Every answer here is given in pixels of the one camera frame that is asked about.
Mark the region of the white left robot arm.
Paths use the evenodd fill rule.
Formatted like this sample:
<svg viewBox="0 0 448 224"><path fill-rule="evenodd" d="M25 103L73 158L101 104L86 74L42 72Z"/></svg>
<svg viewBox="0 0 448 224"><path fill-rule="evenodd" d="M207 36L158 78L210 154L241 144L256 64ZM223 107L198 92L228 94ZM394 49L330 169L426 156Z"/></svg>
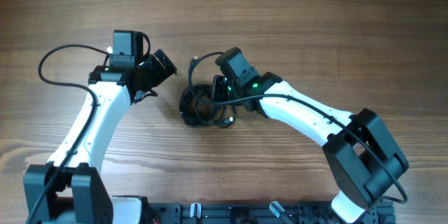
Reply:
<svg viewBox="0 0 448 224"><path fill-rule="evenodd" d="M24 175L28 223L155 223L147 197L109 196L100 172L111 137L130 106L156 96L176 73L146 34L116 30L106 59L88 76L87 97L73 126L45 164Z"/></svg>

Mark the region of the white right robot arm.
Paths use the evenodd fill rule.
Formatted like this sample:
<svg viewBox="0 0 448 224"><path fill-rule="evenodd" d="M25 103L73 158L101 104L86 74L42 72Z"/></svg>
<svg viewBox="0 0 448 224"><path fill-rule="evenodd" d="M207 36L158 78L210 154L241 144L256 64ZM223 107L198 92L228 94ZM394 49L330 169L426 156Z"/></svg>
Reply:
<svg viewBox="0 0 448 224"><path fill-rule="evenodd" d="M355 223L386 199L395 186L407 195L398 179L409 162L384 121L368 108L353 114L322 104L295 90L271 72L259 74L242 51L233 47L215 61L228 87L217 105L240 105L247 111L283 122L318 144L339 188L330 203L336 217Z"/></svg>

